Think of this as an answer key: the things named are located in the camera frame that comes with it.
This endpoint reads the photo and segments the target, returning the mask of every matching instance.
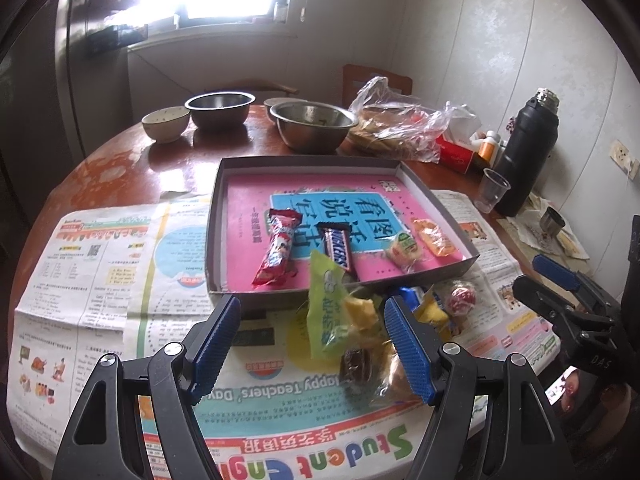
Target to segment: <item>table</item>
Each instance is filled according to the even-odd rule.
[[[190,123],[179,140],[155,144],[139,123],[113,137],[50,193],[31,229],[11,289],[9,350],[14,310],[53,229],[64,215],[83,209],[157,203],[161,193],[168,190],[211,193],[222,158],[293,153],[282,142],[277,127],[267,117],[262,105],[251,106],[244,126],[225,133],[204,133]],[[338,153],[363,155],[348,141],[342,144]],[[472,197],[480,182],[477,174],[462,175],[439,164],[413,161],[408,164],[431,189],[450,189]],[[522,252],[498,224],[500,215],[492,212],[485,218],[522,269],[533,273]]]

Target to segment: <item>red box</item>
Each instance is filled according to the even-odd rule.
[[[466,173],[471,166],[474,152],[464,146],[453,144],[439,136],[436,142],[440,145],[440,164],[459,173]]]

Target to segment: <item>screw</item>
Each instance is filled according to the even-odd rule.
[[[180,343],[169,343],[164,347],[164,353],[167,355],[178,355],[182,352],[182,345]]]
[[[114,362],[116,362],[116,356],[113,354],[103,355],[100,358],[100,364],[102,366],[111,366]]]
[[[445,354],[458,355],[460,353],[460,347],[455,343],[444,343],[444,345],[442,345],[442,351]]]
[[[516,366],[524,366],[527,363],[527,358],[522,354],[513,354],[511,356],[511,362]]]

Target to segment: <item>power outlet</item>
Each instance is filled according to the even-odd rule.
[[[636,177],[636,174],[638,174],[638,160],[633,158],[622,142],[614,140],[611,143],[609,156],[631,180]]]

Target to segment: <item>plastic cup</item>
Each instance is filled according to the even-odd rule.
[[[511,184],[500,173],[485,168],[474,205],[480,212],[490,213],[509,189],[511,189]]]

